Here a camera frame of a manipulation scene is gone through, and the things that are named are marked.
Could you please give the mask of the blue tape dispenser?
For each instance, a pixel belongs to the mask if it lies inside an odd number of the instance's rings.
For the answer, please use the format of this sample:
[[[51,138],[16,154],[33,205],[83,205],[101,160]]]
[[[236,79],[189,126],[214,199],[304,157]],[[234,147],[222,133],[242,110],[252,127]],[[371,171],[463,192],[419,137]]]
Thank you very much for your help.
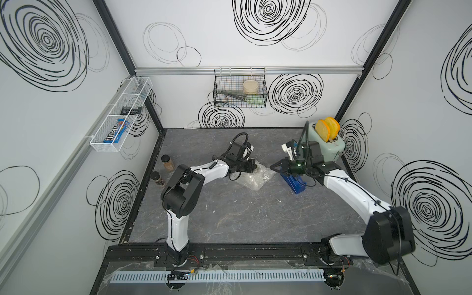
[[[301,177],[286,176],[281,175],[281,177],[286,181],[287,185],[295,194],[300,194],[306,190],[307,183],[302,180]]]

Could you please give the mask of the clear bubble wrap sheet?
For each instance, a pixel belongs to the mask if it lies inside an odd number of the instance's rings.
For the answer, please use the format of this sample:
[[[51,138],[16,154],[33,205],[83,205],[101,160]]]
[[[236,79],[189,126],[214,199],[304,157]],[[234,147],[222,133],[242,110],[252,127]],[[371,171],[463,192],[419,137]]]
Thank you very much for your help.
[[[236,182],[252,191],[259,191],[275,174],[276,172],[256,161],[255,170],[251,173],[242,173]]]

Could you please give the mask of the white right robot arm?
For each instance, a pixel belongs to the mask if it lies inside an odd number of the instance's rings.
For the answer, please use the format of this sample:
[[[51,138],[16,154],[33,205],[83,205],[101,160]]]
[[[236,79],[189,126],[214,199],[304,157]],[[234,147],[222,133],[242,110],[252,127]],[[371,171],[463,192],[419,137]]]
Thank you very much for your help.
[[[357,256],[377,264],[387,264],[415,252],[411,216],[407,209],[377,198],[349,177],[337,163],[325,161],[316,141],[291,140],[282,145],[287,157],[271,165],[271,170],[298,179],[306,175],[336,193],[366,224],[362,234],[335,234],[323,239],[324,261]]]

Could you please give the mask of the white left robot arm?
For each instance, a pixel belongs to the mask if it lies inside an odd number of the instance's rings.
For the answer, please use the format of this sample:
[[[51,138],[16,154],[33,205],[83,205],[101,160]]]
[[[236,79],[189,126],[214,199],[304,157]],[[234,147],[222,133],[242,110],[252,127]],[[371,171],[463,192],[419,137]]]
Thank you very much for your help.
[[[203,187],[233,173],[252,173],[256,161],[250,143],[231,142],[227,151],[211,162],[189,167],[179,165],[161,193],[162,207],[168,217],[167,253],[178,264],[188,257],[189,215],[195,209]]]

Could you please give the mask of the mint green toaster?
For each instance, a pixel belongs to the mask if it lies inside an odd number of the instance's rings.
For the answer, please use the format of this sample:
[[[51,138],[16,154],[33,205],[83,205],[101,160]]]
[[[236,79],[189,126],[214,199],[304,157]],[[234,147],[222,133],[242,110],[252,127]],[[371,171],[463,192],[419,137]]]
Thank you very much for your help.
[[[311,122],[308,129],[308,140],[316,141],[320,144],[321,151],[325,162],[333,161],[336,162],[340,155],[344,152],[345,142],[338,135],[334,140],[324,142],[316,133],[314,127],[317,122]]]

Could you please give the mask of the front yellow toast slice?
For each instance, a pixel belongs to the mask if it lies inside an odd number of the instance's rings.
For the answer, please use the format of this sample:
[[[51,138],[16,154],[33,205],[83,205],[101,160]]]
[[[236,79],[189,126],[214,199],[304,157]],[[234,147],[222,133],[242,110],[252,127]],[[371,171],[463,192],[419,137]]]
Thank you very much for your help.
[[[328,142],[331,137],[331,129],[325,120],[318,120],[314,127],[318,136],[324,141]]]

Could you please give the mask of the yellow toast slice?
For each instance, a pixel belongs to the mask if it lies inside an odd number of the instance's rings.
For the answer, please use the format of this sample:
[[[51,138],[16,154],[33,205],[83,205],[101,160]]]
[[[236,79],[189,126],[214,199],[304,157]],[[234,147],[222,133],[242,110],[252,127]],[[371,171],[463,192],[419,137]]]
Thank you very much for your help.
[[[328,142],[331,137],[331,129],[325,120],[318,120],[314,127],[318,136],[324,141]]]
[[[329,139],[334,140],[338,136],[338,133],[340,131],[340,125],[338,121],[332,117],[327,117],[324,121],[330,130]]]

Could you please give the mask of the green item in basket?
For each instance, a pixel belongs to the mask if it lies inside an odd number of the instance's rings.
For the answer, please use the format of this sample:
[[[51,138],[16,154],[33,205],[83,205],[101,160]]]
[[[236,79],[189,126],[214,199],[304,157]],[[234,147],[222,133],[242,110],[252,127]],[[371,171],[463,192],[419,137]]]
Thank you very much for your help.
[[[246,102],[250,105],[253,106],[265,106],[266,105],[266,99],[264,95],[247,95],[246,96]]]

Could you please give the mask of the rear yellow toast slice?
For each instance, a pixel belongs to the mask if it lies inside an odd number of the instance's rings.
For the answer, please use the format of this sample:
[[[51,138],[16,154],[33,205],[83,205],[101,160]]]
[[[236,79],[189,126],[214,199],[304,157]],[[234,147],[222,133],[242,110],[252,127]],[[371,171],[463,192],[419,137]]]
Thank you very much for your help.
[[[340,125],[338,121],[332,117],[327,117],[324,121],[330,130],[329,139],[334,140],[338,136],[338,133],[340,131]]]

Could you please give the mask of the brown spice jar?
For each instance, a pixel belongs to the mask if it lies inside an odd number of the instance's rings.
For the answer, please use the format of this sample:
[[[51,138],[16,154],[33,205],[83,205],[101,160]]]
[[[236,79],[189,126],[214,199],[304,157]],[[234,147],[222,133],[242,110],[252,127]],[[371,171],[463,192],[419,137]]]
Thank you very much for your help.
[[[175,166],[171,160],[171,157],[168,154],[162,155],[161,161],[167,172],[173,172],[175,170]]]

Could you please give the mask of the beige round container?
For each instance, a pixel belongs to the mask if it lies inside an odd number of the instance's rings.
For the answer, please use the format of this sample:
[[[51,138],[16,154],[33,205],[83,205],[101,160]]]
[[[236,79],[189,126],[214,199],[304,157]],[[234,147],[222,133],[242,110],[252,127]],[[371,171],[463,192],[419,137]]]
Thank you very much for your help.
[[[255,95],[259,93],[259,82],[254,79],[248,79],[243,82],[243,93]]]

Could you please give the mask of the dark spice jar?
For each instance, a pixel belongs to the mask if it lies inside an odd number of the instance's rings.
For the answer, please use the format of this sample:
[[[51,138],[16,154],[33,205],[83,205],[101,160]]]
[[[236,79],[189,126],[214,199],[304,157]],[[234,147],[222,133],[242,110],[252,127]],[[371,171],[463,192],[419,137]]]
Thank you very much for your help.
[[[150,177],[153,182],[158,185],[158,187],[163,188],[165,186],[165,180],[162,178],[161,174],[158,171],[153,171]]]

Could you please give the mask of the small black box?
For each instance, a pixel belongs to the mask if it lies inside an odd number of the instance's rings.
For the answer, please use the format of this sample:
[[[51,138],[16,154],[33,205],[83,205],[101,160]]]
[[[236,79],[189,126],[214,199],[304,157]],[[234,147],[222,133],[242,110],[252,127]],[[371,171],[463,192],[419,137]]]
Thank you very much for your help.
[[[133,107],[123,107],[120,115],[122,116],[137,116],[141,114],[142,107],[141,106],[133,106]]]

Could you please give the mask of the blue candy packet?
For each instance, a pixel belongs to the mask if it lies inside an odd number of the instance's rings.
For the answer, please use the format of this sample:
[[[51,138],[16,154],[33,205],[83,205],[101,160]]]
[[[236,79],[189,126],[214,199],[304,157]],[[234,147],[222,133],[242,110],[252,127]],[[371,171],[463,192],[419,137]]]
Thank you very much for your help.
[[[118,119],[114,126],[112,127],[109,134],[103,140],[103,143],[112,144],[118,143],[120,141],[121,136],[129,127],[129,122],[125,119]]]

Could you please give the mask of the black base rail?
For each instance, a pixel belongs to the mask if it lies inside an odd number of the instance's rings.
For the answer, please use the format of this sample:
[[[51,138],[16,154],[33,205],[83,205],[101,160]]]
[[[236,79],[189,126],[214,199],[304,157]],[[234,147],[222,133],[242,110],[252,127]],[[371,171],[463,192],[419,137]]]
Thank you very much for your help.
[[[312,243],[190,243],[178,254],[166,243],[130,243],[108,248],[106,262],[152,262],[157,267],[189,263],[204,267],[220,261],[296,261],[306,266],[327,267],[327,263],[349,266],[364,256],[335,256],[322,242]]]

